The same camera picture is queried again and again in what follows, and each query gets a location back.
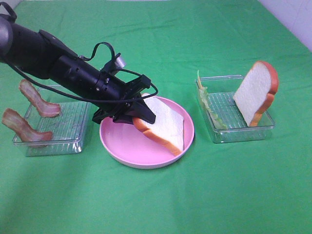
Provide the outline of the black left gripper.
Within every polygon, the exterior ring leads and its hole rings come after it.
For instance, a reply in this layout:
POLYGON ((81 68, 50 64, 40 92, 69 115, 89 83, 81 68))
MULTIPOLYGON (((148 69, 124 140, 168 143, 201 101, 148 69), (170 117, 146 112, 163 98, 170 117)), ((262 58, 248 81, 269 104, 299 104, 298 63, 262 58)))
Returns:
POLYGON ((142 99, 140 92, 151 86, 151 80, 145 75, 124 82, 107 72, 92 72, 92 99, 99 109, 94 113, 92 121, 100 123, 104 118, 111 117, 114 123, 133 124, 137 117, 154 124, 156 115, 142 99))

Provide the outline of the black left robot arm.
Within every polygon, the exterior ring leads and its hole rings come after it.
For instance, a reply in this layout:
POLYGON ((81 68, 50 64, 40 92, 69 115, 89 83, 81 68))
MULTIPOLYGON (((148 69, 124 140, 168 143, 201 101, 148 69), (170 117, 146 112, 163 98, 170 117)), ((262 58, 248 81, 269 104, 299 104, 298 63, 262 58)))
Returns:
POLYGON ((142 100, 140 92, 151 86, 144 75, 124 82, 115 75, 125 66, 120 54, 101 70, 87 63, 53 35, 31 31, 15 23, 13 16, 0 16, 1 62, 12 64, 21 71, 40 79, 51 79, 99 109, 93 115, 95 123, 106 117, 114 122, 133 123, 138 117, 154 123, 156 116, 142 100))

